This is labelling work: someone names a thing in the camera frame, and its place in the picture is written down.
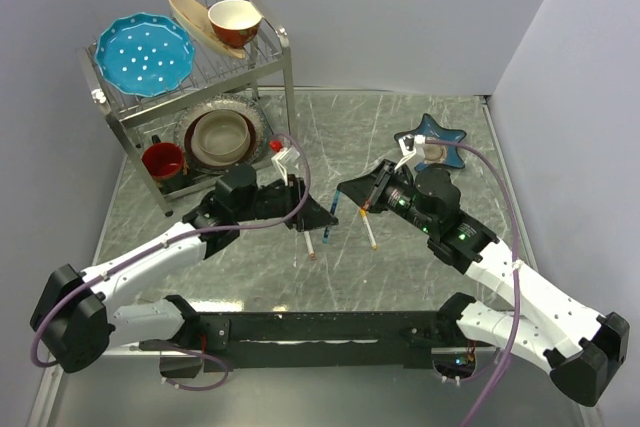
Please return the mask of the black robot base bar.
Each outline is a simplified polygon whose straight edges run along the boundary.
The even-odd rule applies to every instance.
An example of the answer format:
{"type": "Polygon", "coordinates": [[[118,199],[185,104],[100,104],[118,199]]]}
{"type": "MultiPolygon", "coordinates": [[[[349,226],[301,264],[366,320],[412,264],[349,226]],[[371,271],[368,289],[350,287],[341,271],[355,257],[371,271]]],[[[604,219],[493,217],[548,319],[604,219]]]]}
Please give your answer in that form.
{"type": "Polygon", "coordinates": [[[196,313],[169,346],[205,370],[396,365],[468,381],[487,372],[479,342],[435,311],[196,313]]]}

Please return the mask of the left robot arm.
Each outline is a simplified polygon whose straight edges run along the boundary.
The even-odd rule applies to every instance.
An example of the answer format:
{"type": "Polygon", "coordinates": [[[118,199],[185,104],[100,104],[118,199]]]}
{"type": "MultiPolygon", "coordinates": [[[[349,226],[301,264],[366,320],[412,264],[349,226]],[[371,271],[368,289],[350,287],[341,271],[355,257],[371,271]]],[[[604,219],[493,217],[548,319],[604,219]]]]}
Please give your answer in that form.
{"type": "Polygon", "coordinates": [[[81,271],[65,264],[47,279],[30,319],[36,337],[32,362],[42,367],[39,346],[66,373],[81,371],[109,348],[146,340],[184,349],[198,337],[196,312],[179,296],[132,305],[156,279],[212,257],[243,230],[279,224],[298,232],[337,225],[334,214],[309,193],[310,178],[293,174],[261,186],[253,167],[240,164],[220,177],[212,191],[181,221],[142,246],[81,271]]]}

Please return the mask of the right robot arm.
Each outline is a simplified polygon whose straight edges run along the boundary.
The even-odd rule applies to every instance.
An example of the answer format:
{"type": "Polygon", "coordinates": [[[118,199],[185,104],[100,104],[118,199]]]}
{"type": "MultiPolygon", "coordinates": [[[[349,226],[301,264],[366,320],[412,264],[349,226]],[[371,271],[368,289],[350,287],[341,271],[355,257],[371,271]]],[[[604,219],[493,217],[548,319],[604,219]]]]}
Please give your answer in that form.
{"type": "Polygon", "coordinates": [[[462,294],[441,307],[439,337],[480,341],[530,362],[576,403],[595,406],[626,359],[630,325],[587,307],[524,263],[491,229],[460,207],[449,171],[412,175],[383,161],[338,191],[369,213],[390,211],[427,235],[444,264],[491,289],[514,309],[500,313],[462,294]]]}

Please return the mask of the white marker with red end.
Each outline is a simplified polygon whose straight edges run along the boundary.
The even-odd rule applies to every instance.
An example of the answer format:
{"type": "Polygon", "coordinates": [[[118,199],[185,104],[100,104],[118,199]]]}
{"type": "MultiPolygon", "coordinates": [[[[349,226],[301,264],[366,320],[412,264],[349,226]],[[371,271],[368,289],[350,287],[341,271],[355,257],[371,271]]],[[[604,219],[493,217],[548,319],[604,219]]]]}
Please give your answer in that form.
{"type": "Polygon", "coordinates": [[[307,252],[309,255],[309,258],[311,260],[315,260],[316,259],[316,252],[314,249],[314,245],[311,239],[311,235],[308,231],[304,231],[303,232],[303,236],[304,236],[304,240],[305,240],[305,244],[306,244],[306,248],[307,248],[307,252]]]}

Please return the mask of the white marker with yellow end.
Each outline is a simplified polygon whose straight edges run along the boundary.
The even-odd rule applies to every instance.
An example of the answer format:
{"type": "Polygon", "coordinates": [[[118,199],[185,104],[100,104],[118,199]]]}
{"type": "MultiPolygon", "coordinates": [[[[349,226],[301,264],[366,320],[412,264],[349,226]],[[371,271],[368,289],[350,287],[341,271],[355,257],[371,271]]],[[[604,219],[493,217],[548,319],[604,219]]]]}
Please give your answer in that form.
{"type": "Polygon", "coordinates": [[[369,244],[373,250],[377,250],[378,244],[375,239],[367,212],[364,209],[359,209],[359,213],[360,213],[364,228],[366,230],[366,235],[367,235],[369,244]]]}

